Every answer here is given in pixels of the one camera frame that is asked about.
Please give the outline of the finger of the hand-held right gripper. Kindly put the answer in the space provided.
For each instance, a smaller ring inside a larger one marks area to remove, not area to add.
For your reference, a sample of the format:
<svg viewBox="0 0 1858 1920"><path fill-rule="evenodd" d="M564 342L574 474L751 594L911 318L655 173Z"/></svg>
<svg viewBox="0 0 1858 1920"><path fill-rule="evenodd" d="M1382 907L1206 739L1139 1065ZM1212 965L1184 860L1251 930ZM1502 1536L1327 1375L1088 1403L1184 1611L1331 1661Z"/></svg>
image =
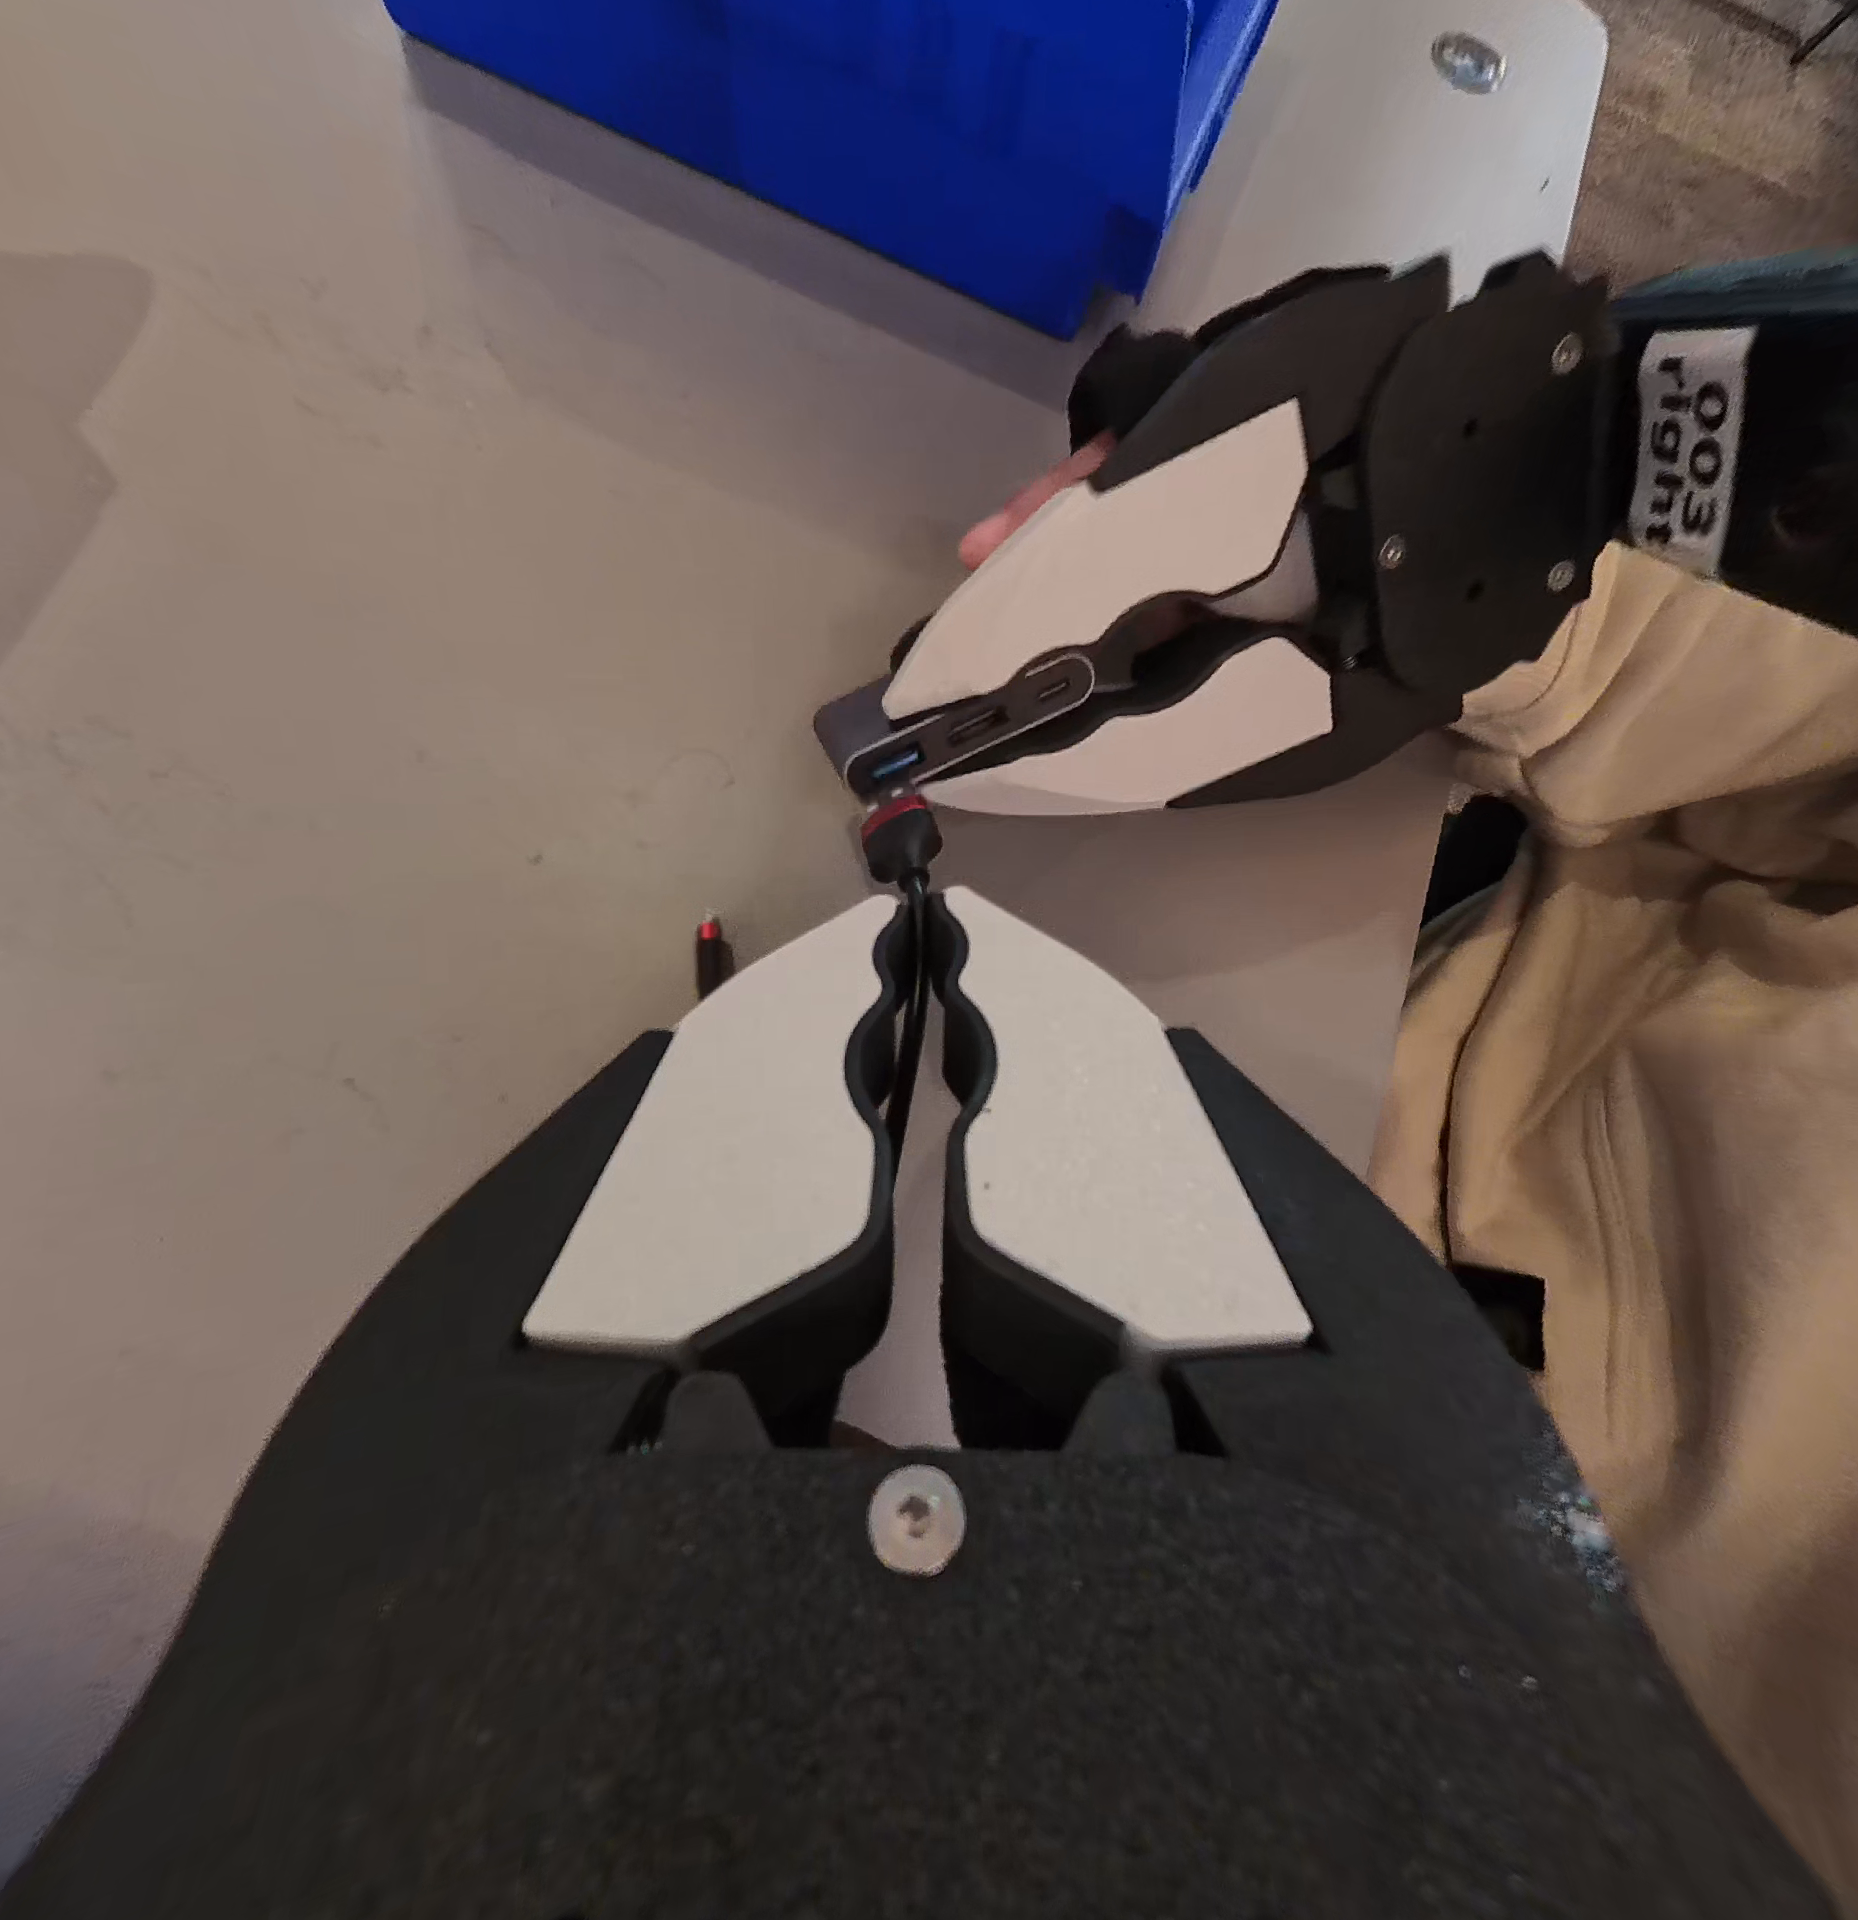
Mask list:
<svg viewBox="0 0 1858 1920"><path fill-rule="evenodd" d="M1289 638L1269 636L1240 647L1167 706L1114 715L1051 754L933 780L927 799L995 817L1154 811L1330 728L1330 672Z"/></svg>
<svg viewBox="0 0 1858 1920"><path fill-rule="evenodd" d="M1278 562L1303 480L1289 399L1103 492L1081 480L1051 495L927 618L882 711L898 721L993 693L1156 597L1250 585Z"/></svg>

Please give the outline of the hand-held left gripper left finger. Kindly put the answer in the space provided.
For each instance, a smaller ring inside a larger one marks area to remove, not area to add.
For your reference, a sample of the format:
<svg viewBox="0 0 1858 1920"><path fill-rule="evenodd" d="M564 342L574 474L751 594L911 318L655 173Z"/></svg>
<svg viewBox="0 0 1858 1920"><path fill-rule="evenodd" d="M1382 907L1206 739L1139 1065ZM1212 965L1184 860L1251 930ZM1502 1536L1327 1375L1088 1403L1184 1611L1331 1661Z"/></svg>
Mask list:
<svg viewBox="0 0 1858 1920"><path fill-rule="evenodd" d="M738 1379L831 1425L894 1303L908 911L857 902L685 1014L522 1320L525 1346Z"/></svg>

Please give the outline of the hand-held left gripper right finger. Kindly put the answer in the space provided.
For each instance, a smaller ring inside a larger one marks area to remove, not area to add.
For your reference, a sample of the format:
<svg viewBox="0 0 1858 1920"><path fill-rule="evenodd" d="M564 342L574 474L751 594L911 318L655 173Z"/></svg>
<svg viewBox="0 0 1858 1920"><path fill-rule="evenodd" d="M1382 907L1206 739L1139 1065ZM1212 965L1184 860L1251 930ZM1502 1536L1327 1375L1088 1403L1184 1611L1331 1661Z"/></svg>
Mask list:
<svg viewBox="0 0 1858 1920"><path fill-rule="evenodd" d="M960 1445L1056 1447L1117 1372L1303 1348L1309 1314L1156 1012L970 887L927 917Z"/></svg>

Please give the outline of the small grey usb hub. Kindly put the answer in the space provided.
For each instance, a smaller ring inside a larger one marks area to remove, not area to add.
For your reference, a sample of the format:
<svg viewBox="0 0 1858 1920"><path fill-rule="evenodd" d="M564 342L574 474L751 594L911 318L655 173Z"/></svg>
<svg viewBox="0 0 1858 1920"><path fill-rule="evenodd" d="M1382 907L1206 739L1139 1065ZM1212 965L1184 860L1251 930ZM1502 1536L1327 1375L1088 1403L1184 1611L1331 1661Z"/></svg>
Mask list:
<svg viewBox="0 0 1858 1920"><path fill-rule="evenodd" d="M888 683L868 683L820 706L814 731L849 793L871 801L1029 755L1058 751L1139 708L1133 673L1102 673L1086 650L1026 662L1004 685L888 717Z"/></svg>

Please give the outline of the blue plastic bin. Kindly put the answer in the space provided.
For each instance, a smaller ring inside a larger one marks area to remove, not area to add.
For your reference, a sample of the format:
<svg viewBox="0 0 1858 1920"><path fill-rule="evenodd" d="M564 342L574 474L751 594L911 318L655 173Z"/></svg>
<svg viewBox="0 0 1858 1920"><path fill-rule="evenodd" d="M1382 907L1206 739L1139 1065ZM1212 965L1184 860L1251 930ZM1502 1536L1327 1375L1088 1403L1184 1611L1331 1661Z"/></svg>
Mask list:
<svg viewBox="0 0 1858 1920"><path fill-rule="evenodd" d="M391 1L438 53L1041 335L1141 301L1275 1Z"/></svg>

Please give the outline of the person's right forearm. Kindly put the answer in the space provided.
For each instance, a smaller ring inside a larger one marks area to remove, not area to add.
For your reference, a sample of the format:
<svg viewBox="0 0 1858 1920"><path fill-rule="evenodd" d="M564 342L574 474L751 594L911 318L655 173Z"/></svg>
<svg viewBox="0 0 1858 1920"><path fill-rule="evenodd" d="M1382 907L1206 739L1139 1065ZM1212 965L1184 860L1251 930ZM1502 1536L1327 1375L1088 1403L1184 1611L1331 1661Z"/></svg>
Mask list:
<svg viewBox="0 0 1858 1920"><path fill-rule="evenodd" d="M1465 698L1454 772L1557 848L1658 840L1858 894L1858 638L1608 545L1540 659Z"/></svg>

